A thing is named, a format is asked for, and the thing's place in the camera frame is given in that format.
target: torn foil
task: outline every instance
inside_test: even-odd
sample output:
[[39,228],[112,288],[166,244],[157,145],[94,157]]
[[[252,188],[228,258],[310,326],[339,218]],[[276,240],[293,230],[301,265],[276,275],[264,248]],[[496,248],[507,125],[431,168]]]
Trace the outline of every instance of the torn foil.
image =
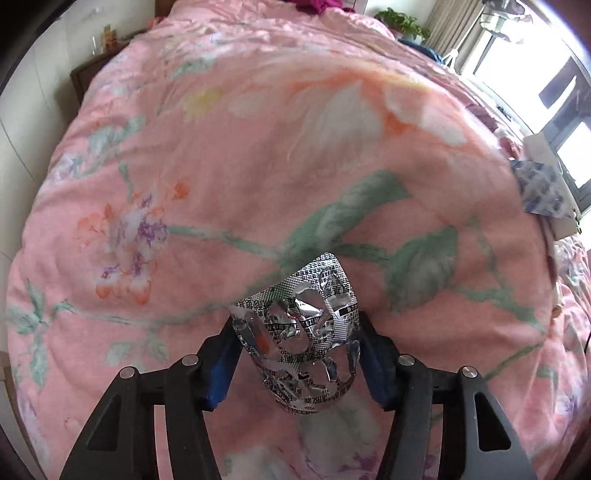
[[359,310],[334,255],[321,255],[230,310],[263,384],[286,410],[315,413],[351,387],[359,361]]

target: metal pin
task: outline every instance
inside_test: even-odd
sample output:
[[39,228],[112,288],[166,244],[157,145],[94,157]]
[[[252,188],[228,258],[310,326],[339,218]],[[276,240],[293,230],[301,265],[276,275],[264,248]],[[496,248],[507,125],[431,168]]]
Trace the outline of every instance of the metal pin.
[[414,357],[411,355],[400,355],[398,357],[398,363],[405,367],[411,367],[414,365]]
[[193,365],[197,365],[197,362],[199,362],[199,357],[197,355],[191,354],[185,355],[183,357],[183,365],[185,367],[192,367]]
[[125,367],[124,369],[119,372],[119,376],[124,379],[131,378],[135,375],[135,368],[134,367]]
[[463,367],[462,375],[466,378],[476,378],[478,376],[478,370],[474,367]]

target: beige curtain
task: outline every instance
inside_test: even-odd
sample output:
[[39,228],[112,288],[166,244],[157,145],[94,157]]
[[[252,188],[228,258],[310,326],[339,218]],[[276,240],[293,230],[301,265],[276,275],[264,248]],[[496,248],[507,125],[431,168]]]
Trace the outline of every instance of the beige curtain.
[[483,9],[482,0],[437,0],[427,20],[431,37],[425,46],[441,55],[447,55],[453,48],[460,50]]

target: pink floral comforter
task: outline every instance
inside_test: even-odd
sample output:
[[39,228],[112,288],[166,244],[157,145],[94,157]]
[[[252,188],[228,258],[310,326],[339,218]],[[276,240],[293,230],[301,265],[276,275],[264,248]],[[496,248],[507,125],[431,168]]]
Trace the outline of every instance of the pink floral comforter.
[[[589,418],[586,254],[563,242],[551,320],[543,236],[494,137],[407,56],[338,9],[180,0],[101,71],[9,278],[19,407],[49,480],[122,367],[196,352],[225,305],[325,251],[402,351],[485,375],[553,477]],[[361,375],[324,412],[288,414],[246,355],[206,416],[226,480],[373,478],[390,420]]]

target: floral blanket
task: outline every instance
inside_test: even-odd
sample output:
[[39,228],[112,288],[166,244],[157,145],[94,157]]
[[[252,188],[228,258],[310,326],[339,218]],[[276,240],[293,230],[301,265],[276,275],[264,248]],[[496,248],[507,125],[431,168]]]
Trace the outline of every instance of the floral blanket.
[[[476,367],[539,477],[557,472],[589,418],[586,254],[563,243],[552,320],[544,239],[495,138],[388,35],[339,9],[180,0],[98,74],[9,278],[20,413],[49,480],[122,367],[196,352],[226,305],[327,251],[379,333]],[[226,480],[357,480],[391,414],[361,373],[327,410],[286,413],[243,355],[206,422]],[[162,411],[156,431],[170,480]]]

